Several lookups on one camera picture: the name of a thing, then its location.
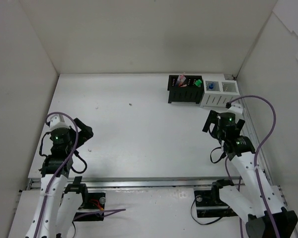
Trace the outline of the green cap highlighter marker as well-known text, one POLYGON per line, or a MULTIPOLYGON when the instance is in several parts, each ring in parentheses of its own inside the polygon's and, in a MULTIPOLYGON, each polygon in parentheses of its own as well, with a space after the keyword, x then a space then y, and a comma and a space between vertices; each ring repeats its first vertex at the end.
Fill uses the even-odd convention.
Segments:
POLYGON ((194 82, 194 85, 198 88, 203 87, 203 81, 201 79, 198 79, 194 82))

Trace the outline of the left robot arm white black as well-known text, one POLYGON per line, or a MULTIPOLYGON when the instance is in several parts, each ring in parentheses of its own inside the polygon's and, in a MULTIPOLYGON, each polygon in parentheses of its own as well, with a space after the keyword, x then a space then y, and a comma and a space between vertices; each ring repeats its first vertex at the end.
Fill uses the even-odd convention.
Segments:
POLYGON ((65 118, 67 115, 60 112, 47 116, 52 147, 41 168, 40 195, 27 238, 67 237, 77 210, 89 203, 82 176, 75 177, 72 183, 68 179, 73 156, 79 156, 78 148, 93 137, 93 131, 78 118, 70 119, 69 126, 65 118))

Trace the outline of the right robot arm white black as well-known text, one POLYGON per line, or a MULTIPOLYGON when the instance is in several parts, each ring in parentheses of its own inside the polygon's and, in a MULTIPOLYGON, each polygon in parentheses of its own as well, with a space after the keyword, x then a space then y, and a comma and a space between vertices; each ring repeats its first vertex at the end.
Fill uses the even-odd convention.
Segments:
POLYGON ((298 222, 295 211, 289 211, 273 191, 255 159, 251 140, 240 134, 245 121, 235 120, 231 112, 211 110, 202 129, 216 139, 225 156, 239 172, 249 192, 247 199, 232 181, 221 179, 212 184, 210 199, 227 204, 245 223, 250 238, 289 238, 298 222))

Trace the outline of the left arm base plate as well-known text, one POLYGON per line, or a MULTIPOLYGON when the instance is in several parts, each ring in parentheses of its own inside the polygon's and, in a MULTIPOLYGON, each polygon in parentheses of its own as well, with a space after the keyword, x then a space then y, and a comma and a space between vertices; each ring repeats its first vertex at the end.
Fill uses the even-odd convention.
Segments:
POLYGON ((80 218, 76 218, 77 216, 104 210, 106 203, 106 193, 105 192, 91 192, 88 194, 87 201, 83 203, 78 211, 75 214, 74 221, 77 222, 89 222, 89 221, 103 221, 104 213, 92 214, 80 218))

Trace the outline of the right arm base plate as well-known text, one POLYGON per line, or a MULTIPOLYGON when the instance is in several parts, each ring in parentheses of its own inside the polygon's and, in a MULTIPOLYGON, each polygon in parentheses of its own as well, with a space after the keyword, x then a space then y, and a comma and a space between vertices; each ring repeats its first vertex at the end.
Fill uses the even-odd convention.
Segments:
POLYGON ((225 218, 237 216, 227 204, 215 202, 210 189, 194 190, 194 196, 194 207, 198 218, 225 218))

